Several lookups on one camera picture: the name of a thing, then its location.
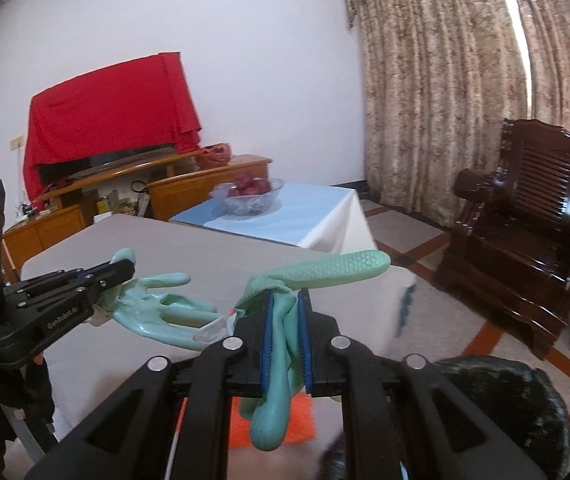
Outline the floral beige curtain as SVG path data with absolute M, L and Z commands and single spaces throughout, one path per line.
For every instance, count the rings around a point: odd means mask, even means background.
M 504 119 L 570 131 L 570 0 L 347 0 L 361 29 L 365 177 L 450 226 L 456 174 L 498 163 Z

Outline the red cloth over television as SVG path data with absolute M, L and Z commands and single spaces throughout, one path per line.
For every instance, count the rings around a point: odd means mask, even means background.
M 50 185 L 47 165 L 164 144 L 194 152 L 200 130 L 178 52 L 93 70 L 32 98 L 24 188 L 35 203 Z

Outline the orange foam net sleeve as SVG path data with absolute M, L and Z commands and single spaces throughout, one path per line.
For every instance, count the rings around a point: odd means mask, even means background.
M 316 438 L 313 399 L 302 385 L 291 388 L 286 396 L 278 394 L 276 402 L 232 396 L 230 407 L 223 410 L 223 418 L 228 420 L 229 448 L 252 446 L 259 451 L 274 451 L 283 443 Z

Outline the light blue cloth side table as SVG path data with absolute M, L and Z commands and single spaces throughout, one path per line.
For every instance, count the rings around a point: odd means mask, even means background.
M 171 220 L 317 252 L 348 254 L 376 247 L 352 188 L 289 182 L 263 214 L 233 216 L 220 200 L 210 198 Z

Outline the black bag lined trash bin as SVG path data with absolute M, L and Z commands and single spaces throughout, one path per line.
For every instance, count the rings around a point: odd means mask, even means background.
M 361 346 L 304 367 L 310 393 L 335 393 L 342 434 L 323 479 L 561 479 L 565 402 L 538 368 L 494 356 L 401 361 Z

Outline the green rubber glove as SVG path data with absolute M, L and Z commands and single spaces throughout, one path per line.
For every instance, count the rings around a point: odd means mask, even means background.
M 93 323 L 110 318 L 138 336 L 189 351 L 232 336 L 238 312 L 222 314 L 212 304 L 173 291 L 189 282 L 181 272 L 131 278 L 99 295 Z
M 273 300 L 266 326 L 271 330 L 262 356 L 268 360 L 260 399 L 276 402 L 276 396 L 304 385 L 299 338 L 298 292 L 307 288 L 345 285 L 385 273 L 391 258 L 378 249 L 351 252 L 324 260 L 284 266 L 252 278 L 238 300 L 236 309 L 245 318 L 258 313 Z

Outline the glass fruit bowl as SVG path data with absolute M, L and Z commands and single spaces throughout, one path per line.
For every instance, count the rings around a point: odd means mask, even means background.
M 228 197 L 227 191 L 233 182 L 226 182 L 217 185 L 210 196 L 221 203 L 222 211 L 236 217 L 257 216 L 264 214 L 276 202 L 279 191 L 284 187 L 284 182 L 280 179 L 268 179 L 271 182 L 272 190 L 268 194 L 261 196 L 238 196 Z

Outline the red apples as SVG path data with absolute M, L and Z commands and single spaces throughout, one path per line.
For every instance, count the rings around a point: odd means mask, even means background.
M 253 177 L 252 174 L 240 174 L 227 191 L 227 196 L 261 196 L 268 194 L 271 190 L 272 185 L 268 179 Z

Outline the grey tablecloth on table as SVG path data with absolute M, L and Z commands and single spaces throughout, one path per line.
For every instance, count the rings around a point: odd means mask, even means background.
M 90 268 L 125 247 L 135 252 L 137 276 L 186 273 L 190 281 L 178 287 L 178 294 L 207 301 L 221 313 L 236 304 L 253 276 L 324 257 L 296 246 L 117 214 L 41 252 L 23 265 L 21 274 L 33 278 Z M 396 336 L 405 293 L 415 283 L 411 271 L 392 266 L 377 278 L 313 289 L 310 296 L 313 309 L 335 318 L 341 333 L 382 356 Z M 152 356 L 178 361 L 191 358 L 192 352 L 137 336 L 108 320 L 78 326 L 44 356 L 56 408 L 69 427 L 75 427 Z M 314 478 L 325 448 L 340 433 L 341 408 L 333 400 L 317 400 L 313 415 L 312 441 L 284 444 L 271 453 L 251 446 L 231 450 L 230 478 Z

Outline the wooden tv cabinet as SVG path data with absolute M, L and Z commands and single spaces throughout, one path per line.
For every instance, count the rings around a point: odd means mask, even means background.
M 173 154 L 160 150 L 54 186 L 36 199 L 35 217 L 3 234 L 0 255 L 5 278 L 18 281 L 28 260 L 88 228 L 107 212 L 166 221 L 204 202 L 217 185 L 233 181 L 238 174 L 266 178 L 271 162 L 242 154 L 215 165 L 204 160 L 202 151 Z

